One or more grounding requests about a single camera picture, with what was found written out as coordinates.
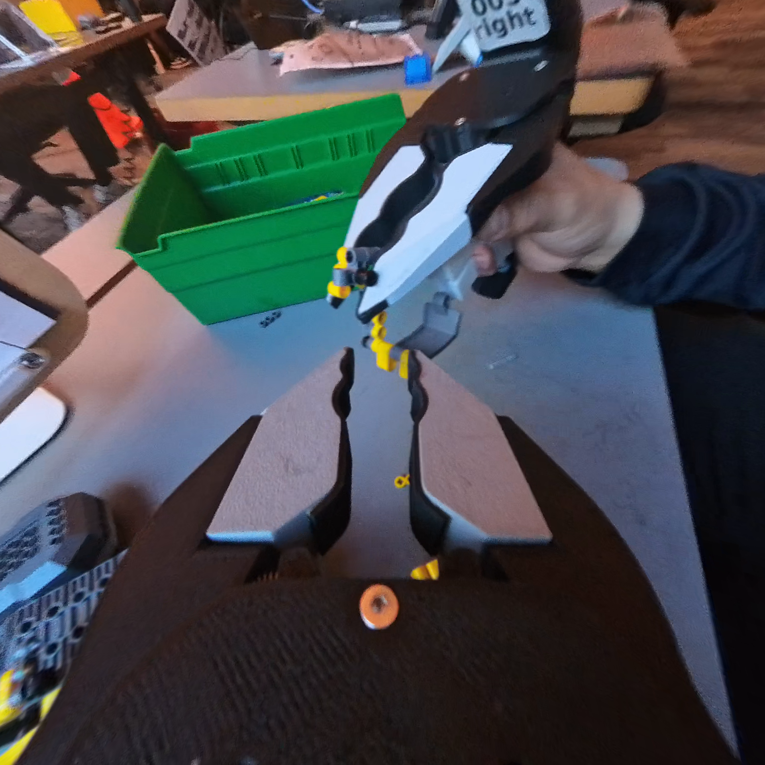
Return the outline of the green plastic bin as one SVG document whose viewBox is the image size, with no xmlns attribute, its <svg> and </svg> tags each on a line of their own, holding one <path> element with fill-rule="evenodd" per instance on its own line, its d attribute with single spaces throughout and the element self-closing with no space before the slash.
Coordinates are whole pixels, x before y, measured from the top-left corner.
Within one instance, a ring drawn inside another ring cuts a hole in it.
<svg viewBox="0 0 765 765">
<path fill-rule="evenodd" d="M 209 325 L 322 299 L 397 94 L 160 145 L 117 248 Z"/>
</svg>

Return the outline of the toy brick robot model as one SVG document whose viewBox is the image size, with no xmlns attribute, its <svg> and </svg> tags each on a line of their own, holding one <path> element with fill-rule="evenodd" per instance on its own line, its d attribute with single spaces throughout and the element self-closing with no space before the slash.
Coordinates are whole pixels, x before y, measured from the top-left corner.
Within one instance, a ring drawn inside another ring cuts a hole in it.
<svg viewBox="0 0 765 765">
<path fill-rule="evenodd" d="M 48 716 L 103 591 L 128 550 L 28 601 L 2 625 L 1 763 L 16 763 Z"/>
</svg>

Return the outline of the orange cone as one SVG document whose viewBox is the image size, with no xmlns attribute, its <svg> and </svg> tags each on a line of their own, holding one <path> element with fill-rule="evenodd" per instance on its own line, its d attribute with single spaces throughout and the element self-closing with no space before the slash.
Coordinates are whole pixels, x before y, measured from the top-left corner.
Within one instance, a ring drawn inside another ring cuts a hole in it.
<svg viewBox="0 0 765 765">
<path fill-rule="evenodd" d="M 143 121 L 120 110 L 108 96 L 92 91 L 87 101 L 115 149 L 126 149 L 143 137 Z"/>
</svg>

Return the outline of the printed sign card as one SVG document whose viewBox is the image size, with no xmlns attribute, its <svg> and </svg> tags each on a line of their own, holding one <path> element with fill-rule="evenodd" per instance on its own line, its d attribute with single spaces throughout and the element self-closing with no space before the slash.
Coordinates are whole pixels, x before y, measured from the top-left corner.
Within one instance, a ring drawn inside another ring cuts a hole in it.
<svg viewBox="0 0 765 765">
<path fill-rule="evenodd" d="M 219 61 L 227 54 L 219 26 L 196 1 L 174 1 L 165 29 L 200 67 Z"/>
</svg>

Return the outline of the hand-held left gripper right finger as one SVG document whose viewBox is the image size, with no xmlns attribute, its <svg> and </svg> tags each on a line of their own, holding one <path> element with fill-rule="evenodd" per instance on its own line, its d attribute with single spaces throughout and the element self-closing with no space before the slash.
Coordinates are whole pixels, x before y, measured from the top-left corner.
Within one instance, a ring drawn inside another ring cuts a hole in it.
<svg viewBox="0 0 765 765">
<path fill-rule="evenodd" d="M 409 519 L 431 555 L 541 546 L 552 532 L 493 410 L 421 352 L 408 361 Z"/>
</svg>

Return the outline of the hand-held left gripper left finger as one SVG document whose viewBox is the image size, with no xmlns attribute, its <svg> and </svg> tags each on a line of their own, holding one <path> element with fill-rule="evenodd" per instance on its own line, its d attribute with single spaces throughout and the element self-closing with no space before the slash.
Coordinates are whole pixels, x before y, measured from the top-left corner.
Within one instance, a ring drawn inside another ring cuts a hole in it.
<svg viewBox="0 0 765 765">
<path fill-rule="evenodd" d="M 215 543 L 326 554 L 350 517 L 354 353 L 343 348 L 261 415 L 207 527 Z"/>
</svg>

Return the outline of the person's right hand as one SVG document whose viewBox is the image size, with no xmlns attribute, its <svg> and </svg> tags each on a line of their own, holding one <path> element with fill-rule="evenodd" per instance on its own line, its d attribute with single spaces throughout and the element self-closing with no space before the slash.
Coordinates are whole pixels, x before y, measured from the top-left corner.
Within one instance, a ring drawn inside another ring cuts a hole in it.
<svg viewBox="0 0 765 765">
<path fill-rule="evenodd" d="M 483 225 L 473 262 L 479 276 L 496 273 L 493 248 L 508 243 L 521 266 L 534 273 L 600 273 L 634 237 L 644 210 L 636 186 L 558 144 L 543 176 L 506 198 Z"/>
</svg>

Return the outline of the dark wooden desk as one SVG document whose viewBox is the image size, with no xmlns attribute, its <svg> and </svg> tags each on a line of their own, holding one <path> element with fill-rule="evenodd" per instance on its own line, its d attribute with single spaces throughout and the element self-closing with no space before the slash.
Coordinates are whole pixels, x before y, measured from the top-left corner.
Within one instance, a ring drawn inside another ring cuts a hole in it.
<svg viewBox="0 0 765 765">
<path fill-rule="evenodd" d="M 88 33 L 81 44 L 50 49 L 35 57 L 20 60 L 18 64 L 3 66 L 1 93 L 34 84 L 53 73 L 72 71 L 83 63 L 118 52 L 130 43 L 141 41 L 164 29 L 166 25 L 165 15 L 147 14 L 142 17 L 141 22 L 123 22 L 115 31 L 103 34 Z"/>
</svg>

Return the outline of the yellow storage bin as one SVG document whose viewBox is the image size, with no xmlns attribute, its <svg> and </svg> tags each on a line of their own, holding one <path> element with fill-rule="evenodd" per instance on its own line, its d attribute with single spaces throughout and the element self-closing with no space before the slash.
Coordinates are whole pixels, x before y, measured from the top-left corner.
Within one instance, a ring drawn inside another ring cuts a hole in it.
<svg viewBox="0 0 765 765">
<path fill-rule="evenodd" d="M 59 1 L 24 1 L 18 7 L 40 31 L 56 41 L 79 32 L 77 24 Z"/>
</svg>

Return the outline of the wooden instruction sheet board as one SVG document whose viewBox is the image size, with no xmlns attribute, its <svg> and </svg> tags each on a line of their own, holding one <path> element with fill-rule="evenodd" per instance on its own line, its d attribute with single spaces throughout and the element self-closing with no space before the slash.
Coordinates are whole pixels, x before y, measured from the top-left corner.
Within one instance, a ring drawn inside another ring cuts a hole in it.
<svg viewBox="0 0 765 765">
<path fill-rule="evenodd" d="M 1 232 L 1 482 L 54 439 L 71 406 L 45 384 L 88 328 L 71 280 Z"/>
</svg>

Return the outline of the grey desk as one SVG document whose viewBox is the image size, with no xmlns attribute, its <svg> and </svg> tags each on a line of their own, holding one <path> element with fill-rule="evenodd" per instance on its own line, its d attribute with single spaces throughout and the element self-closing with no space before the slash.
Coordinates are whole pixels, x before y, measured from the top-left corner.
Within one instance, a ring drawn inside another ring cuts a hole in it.
<svg viewBox="0 0 765 765">
<path fill-rule="evenodd" d="M 360 346 L 354 302 L 323 299 L 206 327 L 114 244 L 131 195 L 43 258 L 95 298 L 75 352 L 47 380 L 71 406 L 61 432 L 2 483 L 2 530 L 55 496 L 101 497 L 123 537 L 249 416 L 342 347 L 356 355 L 348 420 L 350 524 L 326 558 L 339 575 L 406 575 L 422 551 L 408 494 L 406 384 Z M 519 273 L 502 300 L 466 296 L 458 338 L 436 363 L 509 416 L 607 514 L 661 600 L 696 689 L 737 740 L 650 311 L 557 275 Z M 493 371 L 486 365 L 515 353 Z"/>
</svg>

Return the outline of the pink paper sheet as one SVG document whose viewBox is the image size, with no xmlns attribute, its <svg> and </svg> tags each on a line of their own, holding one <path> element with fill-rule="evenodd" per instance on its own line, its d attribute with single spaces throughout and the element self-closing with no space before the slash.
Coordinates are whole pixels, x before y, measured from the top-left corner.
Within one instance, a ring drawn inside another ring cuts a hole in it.
<svg viewBox="0 0 765 765">
<path fill-rule="evenodd" d="M 422 54 L 409 33 L 328 30 L 310 41 L 288 41 L 269 51 L 279 73 L 386 67 Z"/>
</svg>

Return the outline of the person's dark clothing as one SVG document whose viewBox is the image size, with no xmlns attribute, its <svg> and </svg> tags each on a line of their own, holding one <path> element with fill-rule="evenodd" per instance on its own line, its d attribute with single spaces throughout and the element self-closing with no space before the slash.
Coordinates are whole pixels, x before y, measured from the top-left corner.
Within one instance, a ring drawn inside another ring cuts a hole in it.
<svg viewBox="0 0 765 765">
<path fill-rule="evenodd" d="M 687 304 L 655 320 L 738 746 L 763 763 L 763 315 Z"/>
</svg>

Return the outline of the person's right forearm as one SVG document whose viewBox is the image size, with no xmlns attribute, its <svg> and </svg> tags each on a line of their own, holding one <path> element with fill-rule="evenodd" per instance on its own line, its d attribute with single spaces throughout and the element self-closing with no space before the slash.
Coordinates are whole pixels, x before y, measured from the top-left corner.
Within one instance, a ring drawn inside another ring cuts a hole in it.
<svg viewBox="0 0 765 765">
<path fill-rule="evenodd" d="M 709 303 L 763 313 L 764 175 L 684 163 L 636 182 L 644 212 L 636 233 L 598 274 L 576 283 L 655 308 Z"/>
</svg>

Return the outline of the yellow beam grey connector assembly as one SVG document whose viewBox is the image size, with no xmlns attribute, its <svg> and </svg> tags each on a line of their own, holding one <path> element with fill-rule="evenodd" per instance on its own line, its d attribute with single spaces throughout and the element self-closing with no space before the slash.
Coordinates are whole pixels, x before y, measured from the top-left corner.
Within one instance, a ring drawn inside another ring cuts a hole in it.
<svg viewBox="0 0 765 765">
<path fill-rule="evenodd" d="M 363 292 L 378 282 L 375 264 L 378 258 L 377 247 L 345 246 L 337 250 L 337 262 L 333 265 L 332 279 L 328 283 L 326 300 L 334 309 L 338 309 L 353 291 Z M 408 378 L 409 351 L 401 349 L 386 339 L 387 312 L 385 308 L 374 308 L 369 334 L 362 340 L 362 345 L 371 350 L 376 358 L 376 365 L 386 372 L 397 372 L 402 379 Z"/>
</svg>

